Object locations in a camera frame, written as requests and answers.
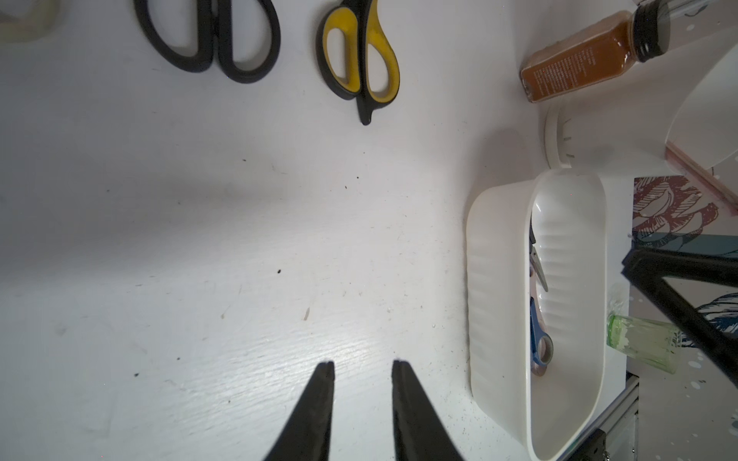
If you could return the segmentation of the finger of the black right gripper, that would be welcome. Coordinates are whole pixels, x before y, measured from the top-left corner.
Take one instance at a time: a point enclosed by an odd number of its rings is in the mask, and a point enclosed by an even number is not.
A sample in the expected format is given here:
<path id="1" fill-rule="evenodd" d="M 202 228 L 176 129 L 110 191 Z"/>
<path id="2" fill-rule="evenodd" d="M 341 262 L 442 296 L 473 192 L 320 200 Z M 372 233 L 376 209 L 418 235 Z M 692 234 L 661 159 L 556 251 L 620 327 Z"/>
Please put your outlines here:
<path id="1" fill-rule="evenodd" d="M 665 282 L 672 278 L 736 287 L 736 259 L 636 248 L 623 259 L 622 275 L 684 332 L 732 384 L 737 383 L 737 339 L 721 332 Z"/>

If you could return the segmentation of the yellow black scissors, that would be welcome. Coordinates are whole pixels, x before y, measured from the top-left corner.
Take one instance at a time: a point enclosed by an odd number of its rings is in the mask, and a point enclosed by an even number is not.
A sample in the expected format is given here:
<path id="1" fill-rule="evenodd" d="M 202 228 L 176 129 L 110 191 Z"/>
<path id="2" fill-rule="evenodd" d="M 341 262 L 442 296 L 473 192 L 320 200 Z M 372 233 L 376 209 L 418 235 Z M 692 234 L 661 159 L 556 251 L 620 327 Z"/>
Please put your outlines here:
<path id="1" fill-rule="evenodd" d="M 344 78 L 336 75 L 329 57 L 328 37 L 333 30 L 340 31 L 345 40 L 347 76 Z M 379 53 L 387 70 L 388 86 L 384 93 L 370 86 L 368 52 L 371 48 Z M 374 111 L 396 99 L 401 84 L 399 61 L 382 30 L 376 1 L 345 0 L 328 10 L 316 31 L 315 52 L 325 84 L 341 99 L 357 102 L 359 120 L 364 126 L 371 123 Z"/>

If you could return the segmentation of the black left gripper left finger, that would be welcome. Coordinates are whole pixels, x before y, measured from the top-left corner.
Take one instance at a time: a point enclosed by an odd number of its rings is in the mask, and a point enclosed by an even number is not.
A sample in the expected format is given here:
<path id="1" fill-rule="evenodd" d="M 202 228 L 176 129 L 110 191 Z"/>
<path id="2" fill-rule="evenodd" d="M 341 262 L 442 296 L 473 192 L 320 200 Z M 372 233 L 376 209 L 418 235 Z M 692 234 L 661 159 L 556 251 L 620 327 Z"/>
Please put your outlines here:
<path id="1" fill-rule="evenodd" d="M 265 460 L 329 459 L 334 363 L 319 363 Z"/>

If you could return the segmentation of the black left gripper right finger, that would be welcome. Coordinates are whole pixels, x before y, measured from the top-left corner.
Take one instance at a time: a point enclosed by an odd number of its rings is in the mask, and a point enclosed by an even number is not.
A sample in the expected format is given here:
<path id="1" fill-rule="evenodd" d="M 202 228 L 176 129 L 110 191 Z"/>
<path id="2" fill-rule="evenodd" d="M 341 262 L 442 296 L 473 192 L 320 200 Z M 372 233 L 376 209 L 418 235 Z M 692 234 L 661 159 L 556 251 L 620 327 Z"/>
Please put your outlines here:
<path id="1" fill-rule="evenodd" d="M 392 366 L 396 460 L 462 460 L 419 378 L 407 361 Z"/>

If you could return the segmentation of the large black scissors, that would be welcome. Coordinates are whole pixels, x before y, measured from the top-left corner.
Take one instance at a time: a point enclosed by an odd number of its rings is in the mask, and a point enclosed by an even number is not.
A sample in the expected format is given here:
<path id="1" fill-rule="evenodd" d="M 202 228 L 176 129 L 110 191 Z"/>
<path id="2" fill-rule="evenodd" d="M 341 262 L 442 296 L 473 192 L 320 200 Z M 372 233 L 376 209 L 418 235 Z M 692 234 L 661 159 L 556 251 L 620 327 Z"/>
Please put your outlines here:
<path id="1" fill-rule="evenodd" d="M 258 3 L 267 18 L 270 43 L 263 62 L 248 70 L 242 69 L 234 60 L 232 1 L 217 1 L 217 13 L 213 12 L 213 2 L 196 2 L 197 50 L 191 56 L 176 52 L 161 38 L 150 15 L 148 1 L 135 0 L 134 9 L 144 36 L 171 65 L 189 73 L 202 73 L 217 58 L 219 66 L 229 79 L 240 84 L 253 84 L 266 77 L 276 65 L 282 43 L 280 22 L 273 2 L 259 0 Z"/>

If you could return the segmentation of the cream kitchen shears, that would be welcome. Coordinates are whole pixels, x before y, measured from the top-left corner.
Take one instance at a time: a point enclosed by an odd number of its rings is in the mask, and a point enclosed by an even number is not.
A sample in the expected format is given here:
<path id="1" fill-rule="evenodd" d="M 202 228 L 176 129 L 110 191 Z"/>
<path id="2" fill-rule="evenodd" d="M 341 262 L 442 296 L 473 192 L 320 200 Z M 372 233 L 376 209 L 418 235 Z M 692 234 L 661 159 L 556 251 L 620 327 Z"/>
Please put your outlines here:
<path id="1" fill-rule="evenodd" d="M 39 40 L 53 29 L 61 2 L 58 0 L 38 1 L 26 17 L 12 18 L 1 22 L 1 43 L 23 43 Z"/>

